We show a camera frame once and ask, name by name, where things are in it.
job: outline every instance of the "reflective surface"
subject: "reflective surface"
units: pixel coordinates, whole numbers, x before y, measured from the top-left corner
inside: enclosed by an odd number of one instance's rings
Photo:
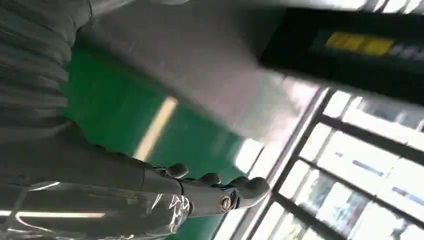
[[[284,13],[266,7],[272,2],[137,1],[94,21],[83,34],[239,135],[281,143],[316,86],[258,64]]]
[[[16,212],[0,210],[8,218],[1,234],[14,240],[158,239],[176,233],[189,211],[180,195],[43,182],[27,191]]]

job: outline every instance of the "metal window bar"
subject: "metal window bar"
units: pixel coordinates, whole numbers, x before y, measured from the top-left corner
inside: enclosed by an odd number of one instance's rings
[[[396,206],[394,206],[394,205],[392,205],[392,204],[390,204],[388,202],[385,202],[384,200],[382,200],[381,198],[379,198],[375,194],[369,193],[368,191],[366,191],[366,190],[364,190],[364,189],[356,186],[355,184],[349,182],[348,180],[346,180],[346,179],[344,179],[344,178],[342,178],[340,176],[337,176],[334,173],[332,173],[332,172],[330,172],[330,171],[328,171],[328,170],[326,170],[326,169],[324,169],[324,168],[322,168],[320,166],[317,166],[316,164],[314,164],[314,163],[306,160],[305,158],[303,158],[301,156],[299,157],[299,161],[302,161],[302,162],[306,163],[312,169],[315,169],[315,170],[320,171],[324,175],[328,176],[330,179],[332,179],[332,180],[334,180],[334,181],[336,181],[336,182],[344,185],[348,189],[350,189],[350,190],[352,190],[352,191],[354,191],[356,193],[359,193],[360,195],[364,196],[365,198],[369,199],[370,201],[372,201],[372,202],[380,205],[383,208],[389,209],[390,211],[392,211],[396,215],[401,216],[405,220],[408,220],[409,222],[411,222],[411,223],[417,225],[418,227],[424,229],[424,222],[423,221],[421,221],[420,219],[418,219],[418,218],[410,215],[409,213],[407,213],[407,212],[405,212],[403,210],[400,210]]]
[[[284,170],[282,171],[280,177],[278,178],[277,182],[275,183],[275,186],[272,188],[272,194],[274,195],[274,192],[278,193],[278,190],[281,188],[281,186],[283,185],[283,182],[286,180],[287,176],[289,175],[290,171],[292,170],[292,168],[294,167],[297,159],[297,156],[300,155],[303,147],[305,146],[306,142],[308,141],[309,136],[311,135],[312,131],[314,130],[315,126],[319,123],[318,122],[318,118],[319,116],[321,116],[324,112],[324,110],[326,109],[328,103],[330,102],[331,98],[333,97],[333,95],[336,93],[335,90],[328,90],[325,93],[325,96],[322,100],[322,102],[320,103],[320,105],[318,106],[318,108],[316,109],[315,113],[312,115],[312,119],[309,123],[309,125],[306,127],[306,130],[304,131],[302,137],[300,138],[299,142],[297,143],[296,147],[294,148],[290,159],[288,160],[287,164],[284,167]],[[265,218],[265,215],[267,214],[268,210],[270,209],[271,205],[274,203],[273,198],[267,203],[267,206],[265,207],[265,209],[262,211],[262,213],[260,214],[258,220],[256,221],[255,225],[253,226],[252,231],[249,234],[249,237],[247,239],[251,239],[253,238],[253,236],[255,235],[256,231],[259,228],[259,225],[261,224],[262,220]],[[291,212],[290,208],[287,208],[287,206],[282,205],[283,208],[285,208],[287,211]]]
[[[281,169],[281,166],[284,164],[285,159],[287,158],[287,156],[291,156],[292,150],[294,151],[294,149],[298,145],[297,143],[299,140],[299,136],[303,136],[304,135],[303,133],[305,133],[308,130],[308,127],[305,128],[305,126],[309,126],[312,122],[312,119],[315,118],[314,114],[322,110],[322,109],[319,109],[323,105],[322,103],[324,101],[330,101],[331,97],[330,98],[325,97],[327,93],[328,93],[328,89],[326,87],[321,87],[320,89],[317,90],[316,94],[313,96],[309,105],[305,109],[303,115],[300,117],[299,122],[293,131],[293,134],[291,135],[288,142],[285,144],[283,150],[281,151],[281,154],[278,157],[278,160],[276,161],[274,167],[272,168],[271,172],[268,174],[268,177],[267,177],[268,181],[271,181],[272,179],[274,179],[276,176],[280,174],[279,170]],[[240,221],[240,224],[237,225],[234,233],[232,234],[231,240],[244,240],[246,239],[245,238],[246,232],[249,232],[249,235],[250,235],[250,233],[255,231],[257,226],[255,224],[253,228],[250,229],[251,222],[255,220],[257,212],[261,209],[262,206],[263,204],[259,203],[255,205],[254,207],[247,209],[246,213],[244,214],[243,218]],[[271,204],[267,204],[265,208],[261,211],[261,213],[267,212],[270,207],[271,207]],[[263,217],[264,216],[261,214],[259,218],[255,220],[255,222],[256,223],[260,222]]]
[[[312,134],[312,131],[316,127],[318,123],[325,124],[335,131],[341,131],[345,134],[348,134],[352,137],[355,137],[359,140],[362,140],[366,143],[369,143],[371,145],[374,145],[382,150],[385,150],[387,152],[393,153],[397,156],[400,156],[401,158],[406,158],[412,162],[415,162],[419,165],[424,166],[424,152],[415,149],[413,147],[410,147],[408,145],[396,142],[394,140],[388,139],[387,137],[378,135],[376,133],[367,131],[365,129],[362,129],[360,127],[357,127],[355,125],[352,125],[350,123],[343,122],[339,118],[333,118],[329,117],[324,114],[324,110],[327,107],[330,99],[334,95],[334,90],[329,90],[327,94],[324,97],[324,100],[322,101],[321,105],[318,107],[317,111],[312,117],[312,120],[307,126],[305,132],[303,133],[303,136],[300,138],[297,146],[294,148],[290,159],[288,160],[284,170],[282,171],[279,179],[277,180],[275,186],[272,189],[272,198],[267,203],[267,206],[265,207],[265,210],[261,213],[258,221],[256,222],[253,230],[251,231],[249,238],[251,239],[254,234],[256,233],[256,230],[258,229],[259,225],[261,224],[262,220],[264,219],[265,215],[267,214],[269,208],[273,203],[279,203],[285,211],[288,211],[292,213],[296,218],[299,220],[305,222],[307,225],[309,225],[310,228],[315,230],[318,234],[321,234],[323,236],[327,236],[330,239],[345,239],[340,233],[335,231],[334,229],[327,226],[325,223],[319,221],[316,217],[311,215],[307,210],[303,209],[300,206],[297,206],[292,200],[287,199],[286,197],[282,196],[279,193],[279,190],[281,186],[283,185],[284,181],[288,177],[289,173],[291,172],[292,168],[294,167],[296,161],[303,161],[306,164],[308,164],[311,168],[321,171],[322,173],[326,174],[333,180],[343,184],[344,186],[348,187],[349,189],[355,191],[356,193],[362,194],[372,202],[378,204],[379,206],[386,208],[393,213],[397,214],[398,216],[404,218],[407,221],[410,221],[411,223],[417,225],[418,227],[424,229],[424,222],[407,212],[398,209],[396,206],[389,204],[385,202],[384,200],[380,199],[379,197],[367,192],[366,190],[357,187],[353,183],[349,182],[348,180],[343,179],[342,177],[339,177],[319,166],[317,166],[314,162],[310,162],[302,157],[300,157],[300,153],[302,149],[304,148],[305,144],[308,141],[309,136]]]

